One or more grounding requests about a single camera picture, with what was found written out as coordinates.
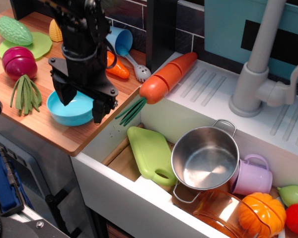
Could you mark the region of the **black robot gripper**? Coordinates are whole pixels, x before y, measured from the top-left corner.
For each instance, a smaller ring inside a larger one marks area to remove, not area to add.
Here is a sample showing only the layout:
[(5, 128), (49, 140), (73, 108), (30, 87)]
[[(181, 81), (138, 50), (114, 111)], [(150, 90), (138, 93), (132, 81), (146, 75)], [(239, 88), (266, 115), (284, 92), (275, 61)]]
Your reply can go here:
[(118, 90), (107, 78), (105, 68), (96, 59), (75, 60), (50, 58), (51, 77), (61, 103), (67, 106), (77, 91), (92, 98), (92, 115), (95, 124), (117, 106)]

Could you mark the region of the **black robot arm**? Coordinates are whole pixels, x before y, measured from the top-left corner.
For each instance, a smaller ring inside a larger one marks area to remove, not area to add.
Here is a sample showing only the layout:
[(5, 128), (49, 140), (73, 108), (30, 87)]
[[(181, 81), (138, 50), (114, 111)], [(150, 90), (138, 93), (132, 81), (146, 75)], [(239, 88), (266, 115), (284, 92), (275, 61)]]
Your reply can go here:
[(53, 18), (60, 27), (63, 59), (50, 58), (54, 89), (63, 103), (68, 105), (77, 92), (93, 99), (94, 123), (117, 106), (118, 90), (106, 76), (106, 39), (111, 33), (111, 22), (105, 17), (99, 0), (45, 0)]

